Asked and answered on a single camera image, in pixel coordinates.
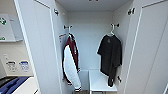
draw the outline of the jacket sleeve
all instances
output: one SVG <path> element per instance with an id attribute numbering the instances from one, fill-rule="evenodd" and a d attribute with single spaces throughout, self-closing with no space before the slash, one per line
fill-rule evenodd
<path id="1" fill-rule="evenodd" d="M 111 59 L 111 64 L 113 64 L 114 67 L 118 67 L 122 65 L 122 47 L 121 43 L 119 43 L 114 51 L 112 52 L 112 59 Z"/>
<path id="2" fill-rule="evenodd" d="M 67 77 L 67 79 L 72 83 L 72 85 L 75 87 L 75 90 L 80 90 L 81 88 L 81 82 L 76 70 L 76 66 L 69 48 L 69 45 L 65 47 L 64 50 L 64 72 Z"/>

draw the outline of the white cabinet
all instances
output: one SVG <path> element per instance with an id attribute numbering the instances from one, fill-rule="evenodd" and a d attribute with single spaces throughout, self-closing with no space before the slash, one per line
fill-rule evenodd
<path id="1" fill-rule="evenodd" d="M 23 40 L 21 27 L 16 16 L 0 14 L 0 42 Z"/>

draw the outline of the wardrobe door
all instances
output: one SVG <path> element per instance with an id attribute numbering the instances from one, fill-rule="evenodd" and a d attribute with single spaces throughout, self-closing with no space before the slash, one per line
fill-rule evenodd
<path id="1" fill-rule="evenodd" d="M 39 94 L 62 94 L 53 36 L 52 6 L 36 0 L 15 0 L 15 3 Z"/>
<path id="2" fill-rule="evenodd" d="M 135 36 L 133 53 L 130 60 L 131 66 L 129 69 L 125 94 L 144 94 L 145 90 L 148 89 L 146 88 L 146 86 L 149 81 L 152 68 L 153 66 L 157 66 L 157 64 L 155 65 L 155 62 L 160 63 L 159 60 L 160 61 L 162 60 L 161 62 L 163 63 L 165 61 L 165 59 L 162 59 L 160 57 L 162 55 L 165 55 L 166 57 L 166 54 L 164 53 L 159 54 L 161 53 L 162 50 L 158 49 L 161 49 L 160 45 L 163 45 L 163 43 L 161 43 L 161 40 L 168 19 L 167 10 L 168 10 L 168 1 L 154 3 L 141 8 L 137 33 Z M 161 69 L 161 67 L 160 66 L 158 67 L 159 68 L 154 69 L 155 71 L 159 71 L 157 74 L 153 73 L 153 75 L 155 76 L 158 75 L 159 73 L 162 73 L 159 70 Z M 146 94 L 161 94 L 161 93 L 149 92 Z"/>
<path id="3" fill-rule="evenodd" d="M 163 94 L 168 83 L 168 21 L 144 94 Z"/>

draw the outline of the door hinge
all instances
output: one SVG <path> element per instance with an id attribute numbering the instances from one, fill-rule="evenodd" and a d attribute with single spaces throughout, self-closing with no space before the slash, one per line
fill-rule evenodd
<path id="1" fill-rule="evenodd" d="M 133 8 L 133 9 L 129 9 L 129 11 L 128 11 L 128 15 L 131 15 L 131 14 L 134 14 L 135 13 L 135 8 Z"/>

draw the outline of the white wall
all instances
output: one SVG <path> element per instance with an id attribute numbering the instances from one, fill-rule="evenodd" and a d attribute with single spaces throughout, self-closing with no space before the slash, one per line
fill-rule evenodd
<path id="1" fill-rule="evenodd" d="M 0 13 L 17 16 L 14 1 L 13 0 L 0 0 Z M 8 60 L 4 58 L 4 54 L 8 55 L 9 57 Z M 6 71 L 6 76 L 33 76 L 24 41 L 15 42 L 15 43 L 0 43 L 0 59 L 2 61 L 1 65 L 3 65 Z M 8 66 L 6 64 L 8 61 L 16 62 L 16 67 L 17 67 L 16 72 L 9 71 Z M 21 61 L 29 62 L 30 70 L 28 72 L 21 71 L 21 67 L 19 65 Z"/>
<path id="2" fill-rule="evenodd" d="M 100 42 L 110 33 L 113 12 L 70 12 L 68 13 L 71 32 L 75 36 L 79 51 L 79 72 L 82 89 L 89 90 L 88 70 L 100 69 L 97 54 Z"/>
<path id="3" fill-rule="evenodd" d="M 124 58 L 124 54 L 125 54 L 124 53 L 125 52 L 125 45 L 126 45 L 126 40 L 127 40 L 130 17 L 131 17 L 131 15 L 128 15 L 128 10 L 131 8 L 132 8 L 132 1 L 129 1 L 125 5 L 121 6 L 117 10 L 115 10 L 114 15 L 113 15 L 113 23 L 114 24 L 119 23 L 119 25 L 120 25 L 119 27 L 115 27 L 115 30 L 113 32 L 120 39 L 120 41 L 122 43 L 122 57 L 123 58 Z M 117 76 L 120 76 L 121 80 L 124 80 L 126 78 L 126 74 L 127 74 L 126 71 L 123 70 L 122 75 L 121 75 L 121 70 L 125 69 L 123 67 L 128 66 L 128 64 L 126 64 L 124 62 L 124 59 L 123 59 L 122 63 L 123 63 L 123 65 L 117 69 L 116 80 L 115 80 L 115 85 L 117 86 L 117 88 L 119 86 L 119 81 L 117 80 Z"/>
<path id="4" fill-rule="evenodd" d="M 6 76 L 5 69 L 2 65 L 2 61 L 0 60 L 0 79 Z"/>

